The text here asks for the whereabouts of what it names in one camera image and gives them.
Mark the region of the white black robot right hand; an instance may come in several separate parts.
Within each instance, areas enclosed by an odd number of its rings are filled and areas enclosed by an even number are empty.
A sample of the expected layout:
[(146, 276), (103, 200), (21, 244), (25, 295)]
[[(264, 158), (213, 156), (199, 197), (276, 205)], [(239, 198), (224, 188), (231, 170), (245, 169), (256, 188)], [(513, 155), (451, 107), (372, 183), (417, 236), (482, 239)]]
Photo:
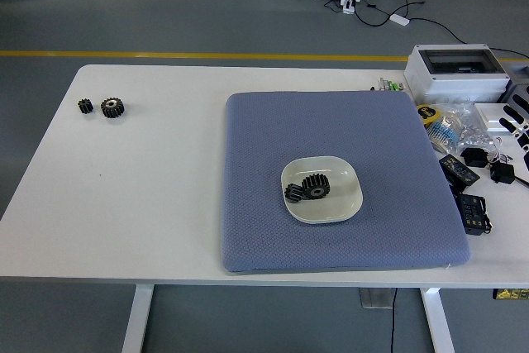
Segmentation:
[(528, 168), (528, 101), (519, 93), (511, 96), (512, 104), (503, 106), (499, 124), (515, 139), (523, 151), (523, 163)]

